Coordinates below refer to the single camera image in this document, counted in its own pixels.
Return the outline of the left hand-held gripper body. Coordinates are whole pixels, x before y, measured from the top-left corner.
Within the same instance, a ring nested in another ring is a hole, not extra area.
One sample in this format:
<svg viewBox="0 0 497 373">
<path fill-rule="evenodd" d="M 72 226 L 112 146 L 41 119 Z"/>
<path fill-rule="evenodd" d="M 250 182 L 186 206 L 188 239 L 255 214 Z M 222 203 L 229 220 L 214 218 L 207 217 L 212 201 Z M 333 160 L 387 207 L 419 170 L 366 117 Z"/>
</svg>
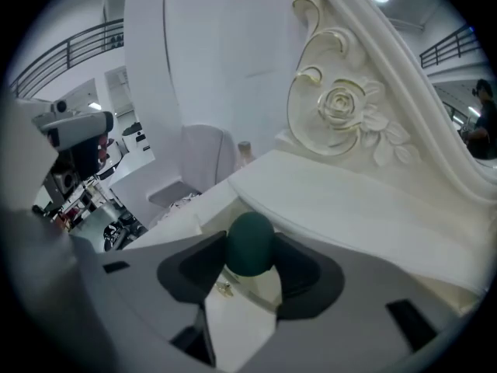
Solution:
<svg viewBox="0 0 497 373">
<path fill-rule="evenodd" d="M 49 112 L 63 113 L 69 110 L 64 100 L 49 105 L 49 110 L 33 118 L 34 125 L 40 131 L 40 116 Z M 81 144 L 65 150 L 57 151 L 58 156 L 55 163 L 51 166 L 49 174 L 54 177 L 63 178 L 64 175 L 70 174 L 77 180 L 86 180 L 88 177 L 97 173 L 103 167 L 103 135 L 99 138 L 92 138 Z"/>
</svg>

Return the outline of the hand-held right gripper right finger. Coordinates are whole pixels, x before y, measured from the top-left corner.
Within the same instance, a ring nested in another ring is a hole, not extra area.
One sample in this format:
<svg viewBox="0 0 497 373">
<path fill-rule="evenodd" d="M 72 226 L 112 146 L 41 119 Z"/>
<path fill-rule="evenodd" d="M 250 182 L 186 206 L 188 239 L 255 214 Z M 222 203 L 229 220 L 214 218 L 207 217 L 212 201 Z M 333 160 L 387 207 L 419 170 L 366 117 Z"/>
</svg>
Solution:
<svg viewBox="0 0 497 373">
<path fill-rule="evenodd" d="M 277 233 L 283 301 L 276 328 L 238 373 L 381 373 L 403 369 L 466 323 L 442 298 L 386 260 Z"/>
</svg>

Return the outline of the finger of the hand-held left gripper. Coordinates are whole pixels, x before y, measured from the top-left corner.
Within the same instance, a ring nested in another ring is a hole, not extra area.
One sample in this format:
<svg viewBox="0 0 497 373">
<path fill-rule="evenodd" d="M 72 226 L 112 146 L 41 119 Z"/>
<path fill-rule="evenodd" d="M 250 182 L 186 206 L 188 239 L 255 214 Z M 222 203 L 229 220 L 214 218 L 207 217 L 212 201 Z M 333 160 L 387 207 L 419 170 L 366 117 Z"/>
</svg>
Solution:
<svg viewBox="0 0 497 373">
<path fill-rule="evenodd" d="M 40 116 L 40 132 L 51 139 L 57 151 L 68 150 L 113 129 L 113 115 L 108 111 L 80 113 L 49 112 Z"/>
</svg>

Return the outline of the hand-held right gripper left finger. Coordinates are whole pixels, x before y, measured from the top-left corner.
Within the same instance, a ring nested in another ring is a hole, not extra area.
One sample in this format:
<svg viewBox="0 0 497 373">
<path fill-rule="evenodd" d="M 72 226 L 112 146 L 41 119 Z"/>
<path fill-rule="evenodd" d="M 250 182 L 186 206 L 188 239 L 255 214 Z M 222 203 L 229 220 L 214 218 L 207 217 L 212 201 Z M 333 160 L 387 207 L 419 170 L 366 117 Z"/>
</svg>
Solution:
<svg viewBox="0 0 497 373">
<path fill-rule="evenodd" d="M 113 373 L 217 373 L 205 300 L 224 265 L 224 231 L 75 257 L 109 337 Z"/>
</svg>

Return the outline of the white organizer tray with items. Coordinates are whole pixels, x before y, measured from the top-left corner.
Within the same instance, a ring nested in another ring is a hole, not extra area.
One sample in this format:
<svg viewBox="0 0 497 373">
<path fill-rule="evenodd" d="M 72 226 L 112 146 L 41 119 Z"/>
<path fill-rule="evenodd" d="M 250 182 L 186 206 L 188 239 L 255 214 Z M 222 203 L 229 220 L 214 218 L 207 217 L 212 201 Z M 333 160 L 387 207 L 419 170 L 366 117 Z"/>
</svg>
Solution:
<svg viewBox="0 0 497 373">
<path fill-rule="evenodd" d="M 233 221 L 252 209 L 239 199 L 202 225 L 204 233 L 228 233 Z M 204 302 L 216 369 L 235 373 L 276 331 L 276 311 L 283 300 L 282 282 L 274 265 L 256 277 L 238 276 L 226 264 Z"/>
</svg>

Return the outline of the dark green round object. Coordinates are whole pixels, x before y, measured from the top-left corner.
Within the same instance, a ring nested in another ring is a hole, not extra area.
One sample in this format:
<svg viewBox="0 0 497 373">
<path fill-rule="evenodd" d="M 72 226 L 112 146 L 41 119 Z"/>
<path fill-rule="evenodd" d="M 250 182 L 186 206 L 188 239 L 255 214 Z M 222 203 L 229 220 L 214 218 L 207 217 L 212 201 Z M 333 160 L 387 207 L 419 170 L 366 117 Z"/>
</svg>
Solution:
<svg viewBox="0 0 497 373">
<path fill-rule="evenodd" d="M 251 211 L 237 217 L 228 230 L 225 264 L 238 276 L 256 277 L 273 265 L 273 225 Z"/>
</svg>

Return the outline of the black bag with white logo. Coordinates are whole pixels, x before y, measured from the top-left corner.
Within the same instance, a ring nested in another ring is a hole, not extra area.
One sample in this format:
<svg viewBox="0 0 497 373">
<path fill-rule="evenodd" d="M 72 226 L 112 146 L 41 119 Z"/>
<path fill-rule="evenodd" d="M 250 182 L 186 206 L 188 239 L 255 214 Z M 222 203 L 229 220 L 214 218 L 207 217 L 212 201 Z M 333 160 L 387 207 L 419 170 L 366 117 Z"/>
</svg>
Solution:
<svg viewBox="0 0 497 373">
<path fill-rule="evenodd" d="M 106 226 L 103 232 L 104 251 L 109 252 L 123 247 L 130 234 L 127 227 L 122 226 L 119 221 L 115 221 Z"/>
</svg>

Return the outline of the black balcony railing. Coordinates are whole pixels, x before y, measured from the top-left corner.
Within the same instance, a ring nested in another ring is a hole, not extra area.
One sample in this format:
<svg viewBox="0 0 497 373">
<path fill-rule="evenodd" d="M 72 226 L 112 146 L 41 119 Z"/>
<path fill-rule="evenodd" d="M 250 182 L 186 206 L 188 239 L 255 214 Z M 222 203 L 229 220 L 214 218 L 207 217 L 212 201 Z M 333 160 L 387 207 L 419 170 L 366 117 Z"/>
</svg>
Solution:
<svg viewBox="0 0 497 373">
<path fill-rule="evenodd" d="M 65 72 L 124 46 L 123 20 L 115 19 L 76 33 L 41 54 L 9 85 L 18 98 L 32 98 Z"/>
</svg>

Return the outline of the oval mirror with ornate frame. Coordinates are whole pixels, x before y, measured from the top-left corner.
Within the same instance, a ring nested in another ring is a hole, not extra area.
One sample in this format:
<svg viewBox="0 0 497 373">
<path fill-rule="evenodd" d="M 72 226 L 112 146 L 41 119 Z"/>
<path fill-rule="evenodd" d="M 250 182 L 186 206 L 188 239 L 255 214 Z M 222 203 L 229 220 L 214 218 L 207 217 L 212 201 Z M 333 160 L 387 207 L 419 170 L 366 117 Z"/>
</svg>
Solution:
<svg viewBox="0 0 497 373">
<path fill-rule="evenodd" d="M 497 205 L 497 169 L 471 156 L 411 49 L 372 0 L 291 0 L 307 35 L 287 122 L 312 154 L 369 149 L 376 166 L 427 152 L 465 197 Z"/>
</svg>

